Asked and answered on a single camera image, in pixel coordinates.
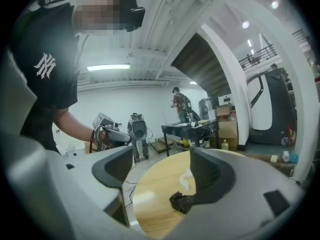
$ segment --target yellow bottle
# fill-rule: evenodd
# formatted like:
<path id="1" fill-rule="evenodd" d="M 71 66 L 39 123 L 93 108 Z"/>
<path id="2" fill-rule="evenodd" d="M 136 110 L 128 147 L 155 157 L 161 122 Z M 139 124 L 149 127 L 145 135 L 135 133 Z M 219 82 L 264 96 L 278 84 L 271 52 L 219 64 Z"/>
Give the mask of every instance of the yellow bottle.
<path id="1" fill-rule="evenodd" d="M 224 140 L 223 143 L 221 144 L 221 149 L 222 150 L 229 150 L 229 144 L 226 140 Z"/>

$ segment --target table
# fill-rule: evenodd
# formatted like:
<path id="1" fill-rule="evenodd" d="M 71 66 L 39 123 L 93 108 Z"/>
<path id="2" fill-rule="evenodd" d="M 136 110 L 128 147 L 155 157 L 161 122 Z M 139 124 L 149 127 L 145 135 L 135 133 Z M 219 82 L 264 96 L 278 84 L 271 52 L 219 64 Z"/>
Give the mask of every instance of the table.
<path id="1" fill-rule="evenodd" d="M 216 146 L 219 147 L 219 123 L 217 120 L 209 121 L 198 127 L 192 127 L 191 125 L 180 126 L 180 124 L 181 123 L 177 122 L 161 125 L 167 157 L 169 156 L 167 134 L 194 141 L 195 146 L 200 147 L 200 140 L 209 137 L 211 133 L 214 133 Z"/>
<path id="2" fill-rule="evenodd" d="M 196 193 L 193 177 L 184 178 L 189 183 L 189 191 L 180 184 L 180 176 L 186 173 L 187 168 L 190 168 L 190 152 L 177 153 L 152 166 L 136 185 L 133 212 L 147 236 L 161 239 L 184 218 L 185 215 L 171 207 L 169 198 L 177 191 L 183 195 Z"/>

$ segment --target black t-shirt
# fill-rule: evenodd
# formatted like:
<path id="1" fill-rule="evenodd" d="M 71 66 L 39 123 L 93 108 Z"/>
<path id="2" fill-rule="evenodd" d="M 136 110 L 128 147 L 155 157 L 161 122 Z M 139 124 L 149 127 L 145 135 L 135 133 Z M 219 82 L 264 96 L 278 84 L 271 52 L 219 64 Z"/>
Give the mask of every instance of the black t-shirt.
<path id="1" fill-rule="evenodd" d="M 72 24 L 73 9 L 67 3 L 26 13 L 8 44 L 28 87 L 37 96 L 21 134 L 47 150 L 57 151 L 52 133 L 55 111 L 77 102 L 78 38 Z"/>

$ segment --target round wooden table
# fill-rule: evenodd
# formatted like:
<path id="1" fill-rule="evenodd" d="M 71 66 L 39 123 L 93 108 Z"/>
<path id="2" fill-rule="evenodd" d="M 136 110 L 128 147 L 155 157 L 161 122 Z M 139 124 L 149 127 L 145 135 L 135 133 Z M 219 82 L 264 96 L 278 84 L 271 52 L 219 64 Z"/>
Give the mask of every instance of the round wooden table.
<path id="1" fill-rule="evenodd" d="M 235 155 L 239 153 L 222 150 Z M 169 198 L 177 191 L 183 195 L 196 193 L 195 180 L 189 183 L 189 191 L 180 183 L 180 176 L 190 168 L 189 151 L 171 155 L 152 166 L 139 180 L 133 195 L 133 211 L 145 234 L 161 239 L 179 223 L 185 215 L 174 210 Z"/>

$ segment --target fluorescent light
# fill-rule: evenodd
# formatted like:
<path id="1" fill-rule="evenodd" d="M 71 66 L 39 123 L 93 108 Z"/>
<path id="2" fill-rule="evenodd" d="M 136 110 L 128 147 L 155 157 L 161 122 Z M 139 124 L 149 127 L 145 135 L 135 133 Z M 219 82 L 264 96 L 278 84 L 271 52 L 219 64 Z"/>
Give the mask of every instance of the fluorescent light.
<path id="1" fill-rule="evenodd" d="M 129 70 L 129 64 L 114 64 L 114 65 L 98 65 L 98 66 L 87 66 L 89 71 L 96 70 Z"/>
<path id="2" fill-rule="evenodd" d="M 272 9 L 277 9 L 279 6 L 279 2 L 278 1 L 273 1 L 271 4 Z"/>
<path id="3" fill-rule="evenodd" d="M 249 22 L 248 21 L 245 21 L 243 24 L 242 24 L 242 27 L 244 29 L 246 29 L 247 27 L 249 27 Z"/>

